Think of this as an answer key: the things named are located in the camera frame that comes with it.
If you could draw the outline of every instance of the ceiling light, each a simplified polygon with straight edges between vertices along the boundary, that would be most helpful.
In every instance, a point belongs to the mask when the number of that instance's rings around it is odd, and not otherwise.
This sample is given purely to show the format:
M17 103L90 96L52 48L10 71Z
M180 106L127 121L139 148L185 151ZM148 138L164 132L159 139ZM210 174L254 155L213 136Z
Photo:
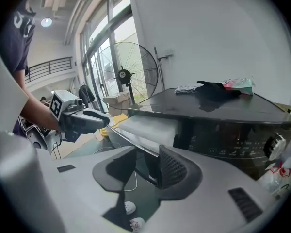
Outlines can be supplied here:
M51 18L44 18L42 21L41 21L41 26L42 27L49 27L50 25L52 25L52 19Z

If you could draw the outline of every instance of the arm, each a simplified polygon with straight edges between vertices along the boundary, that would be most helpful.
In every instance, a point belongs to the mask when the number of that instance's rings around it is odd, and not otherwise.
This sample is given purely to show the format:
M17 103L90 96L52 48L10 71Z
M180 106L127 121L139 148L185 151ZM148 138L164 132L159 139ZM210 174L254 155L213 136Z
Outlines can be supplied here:
M22 112L20 113L21 116L40 127L60 131L58 122L52 115L49 108L40 103L40 101L26 89L25 70L16 71L14 73L14 79L29 97Z

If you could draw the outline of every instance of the black vent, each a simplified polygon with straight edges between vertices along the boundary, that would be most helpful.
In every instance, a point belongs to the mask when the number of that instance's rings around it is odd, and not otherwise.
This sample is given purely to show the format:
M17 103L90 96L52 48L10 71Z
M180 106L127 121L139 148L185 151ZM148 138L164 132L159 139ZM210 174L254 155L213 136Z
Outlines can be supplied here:
M262 210L242 188L229 190L228 193L231 195L248 223L262 214Z
M186 167L163 150L160 151L160 167L162 189L167 189L179 183L187 175Z

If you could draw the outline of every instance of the yellow object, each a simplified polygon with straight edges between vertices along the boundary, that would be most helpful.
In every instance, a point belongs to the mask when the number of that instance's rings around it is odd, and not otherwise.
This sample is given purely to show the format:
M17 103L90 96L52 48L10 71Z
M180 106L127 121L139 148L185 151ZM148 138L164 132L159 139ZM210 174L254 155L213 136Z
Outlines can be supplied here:
M115 117L110 118L110 123L109 123L109 125L110 125L113 129L116 129L116 128L120 125L121 122L123 122L123 121L125 121L125 120L127 120L127 119L128 119L127 115L125 115L125 114L120 114L120 115L118 115L118 116L115 116ZM108 132L107 132L106 128L103 128L103 129L101 129L101 130L99 130L99 131L100 131L100 134L101 134L103 137L107 137L107 136L108 136Z

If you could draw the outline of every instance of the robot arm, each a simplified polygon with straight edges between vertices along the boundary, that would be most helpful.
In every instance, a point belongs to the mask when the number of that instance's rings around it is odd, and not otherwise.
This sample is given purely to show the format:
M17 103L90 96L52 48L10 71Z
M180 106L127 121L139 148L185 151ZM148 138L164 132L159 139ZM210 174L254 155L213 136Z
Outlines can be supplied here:
M81 134L95 133L110 122L105 114L86 108L82 99L66 90L54 91L49 109L65 133L64 141L75 142Z

